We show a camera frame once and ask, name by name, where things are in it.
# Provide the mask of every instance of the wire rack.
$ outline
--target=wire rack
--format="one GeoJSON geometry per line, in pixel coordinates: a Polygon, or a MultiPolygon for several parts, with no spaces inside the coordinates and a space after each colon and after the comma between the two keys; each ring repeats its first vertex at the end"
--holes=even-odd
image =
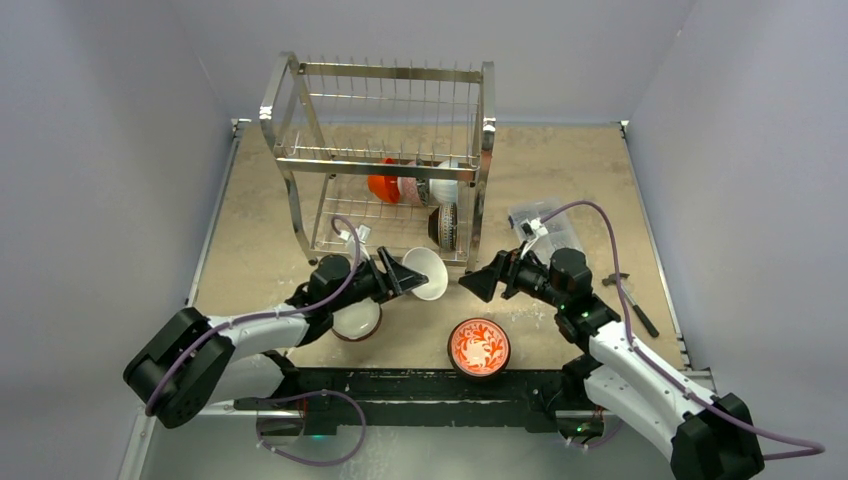
{"type": "Polygon", "coordinates": [[[473,268],[494,144],[493,72],[491,62],[475,70],[367,58],[300,62],[293,53],[280,54],[260,124],[285,179],[295,234],[311,262],[346,252],[329,225],[332,215],[341,214],[371,227],[369,245],[398,256],[430,246],[446,264],[473,268]],[[385,164],[386,158],[396,164],[385,164]],[[437,168],[444,162],[450,163],[437,168]],[[305,186],[320,191],[311,225],[303,213],[310,189],[298,188],[295,171],[324,174],[321,185],[305,186]],[[438,204],[381,202],[368,190],[368,175],[456,180],[457,249],[443,251],[427,237],[427,218],[438,204]]]}

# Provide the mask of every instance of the red bowl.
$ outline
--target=red bowl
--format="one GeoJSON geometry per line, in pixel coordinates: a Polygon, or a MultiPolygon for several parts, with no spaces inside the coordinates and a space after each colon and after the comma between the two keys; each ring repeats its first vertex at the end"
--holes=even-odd
{"type": "Polygon", "coordinates": [[[495,322],[469,318],[453,329],[448,357],[453,368],[471,379],[489,379],[506,369],[511,353],[509,337],[495,322]]]}
{"type": "MultiPolygon", "coordinates": [[[[397,162],[392,158],[386,158],[383,160],[383,163],[395,164],[397,162]]],[[[368,175],[368,190],[386,203],[397,203],[400,201],[397,177],[368,175]]]]}

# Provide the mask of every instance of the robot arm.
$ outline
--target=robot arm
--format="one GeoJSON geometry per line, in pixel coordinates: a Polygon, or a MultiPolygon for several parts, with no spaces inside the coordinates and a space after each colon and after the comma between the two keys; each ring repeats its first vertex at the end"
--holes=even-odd
{"type": "Polygon", "coordinates": [[[152,413],[167,428],[191,420],[207,404],[223,400],[273,394],[285,380],[291,363],[273,351],[314,342],[333,326],[333,312],[367,298],[385,303],[424,285],[425,275],[410,270],[377,249],[384,270],[374,258],[355,266],[344,291],[321,308],[303,309],[337,292],[350,274],[347,258],[329,255],[319,262],[309,281],[273,312],[235,317],[206,317],[193,307],[177,312],[124,370],[124,381],[147,403],[166,372],[199,338],[208,338],[194,349],[186,363],[165,383],[152,413]]]}
{"type": "Polygon", "coordinates": [[[584,355],[564,366],[577,372],[572,387],[619,415],[669,460],[676,478],[747,479],[764,467],[753,433],[727,423],[692,400],[711,399],[713,407],[751,424],[745,404],[733,394],[723,398],[677,372],[638,339],[628,342],[619,315],[592,293],[592,272],[582,252],[560,249],[543,265],[532,251],[501,251],[487,267],[460,278],[459,284],[481,300],[522,292],[556,309],[554,320],[567,341],[584,355]],[[638,349],[674,380],[682,393],[634,351],[638,349]]]}

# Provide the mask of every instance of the gray wall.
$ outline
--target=gray wall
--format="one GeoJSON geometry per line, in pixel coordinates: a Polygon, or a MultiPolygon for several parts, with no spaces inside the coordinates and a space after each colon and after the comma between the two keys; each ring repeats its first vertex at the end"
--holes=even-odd
{"type": "Polygon", "coordinates": [[[256,117],[280,50],[497,67],[499,120],[630,118],[694,0],[174,0],[232,116],[256,117]]]}
{"type": "Polygon", "coordinates": [[[846,18],[698,2],[628,133],[694,360],[759,425],[830,449],[763,478],[845,478],[846,18]]]}
{"type": "Polygon", "coordinates": [[[0,476],[115,478],[228,117],[162,0],[3,2],[0,113],[0,476]]]}

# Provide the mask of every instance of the clear plastic container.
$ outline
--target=clear plastic container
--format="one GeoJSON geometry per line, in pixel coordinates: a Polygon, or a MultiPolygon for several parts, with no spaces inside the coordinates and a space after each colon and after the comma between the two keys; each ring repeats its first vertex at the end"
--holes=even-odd
{"type": "MultiPolygon", "coordinates": [[[[565,204],[559,198],[550,197],[537,202],[509,207],[509,225],[518,235],[518,241],[523,242],[527,239],[527,235],[520,228],[522,222],[543,217],[563,205],[565,204]]],[[[548,234],[531,248],[545,265],[550,262],[551,255],[560,248],[573,248],[583,251],[580,239],[577,238],[577,233],[574,231],[566,213],[560,213],[548,220],[545,222],[545,227],[548,229],[548,234]]]]}

